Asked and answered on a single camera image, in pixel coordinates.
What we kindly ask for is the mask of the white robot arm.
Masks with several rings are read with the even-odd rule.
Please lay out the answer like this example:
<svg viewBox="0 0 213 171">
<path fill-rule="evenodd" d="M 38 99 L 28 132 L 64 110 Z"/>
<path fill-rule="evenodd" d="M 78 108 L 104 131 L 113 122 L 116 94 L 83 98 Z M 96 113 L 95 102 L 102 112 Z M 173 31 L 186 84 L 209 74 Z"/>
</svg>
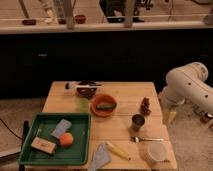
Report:
<svg viewBox="0 0 213 171">
<path fill-rule="evenodd" d="M 207 67 L 200 62 L 192 62 L 167 73 L 167 85 L 159 94 L 165 125 L 171 123 L 176 116 L 175 108 L 182 105 L 186 99 L 206 113 L 213 114 L 213 87 L 205 83 L 208 75 Z"/>
</svg>

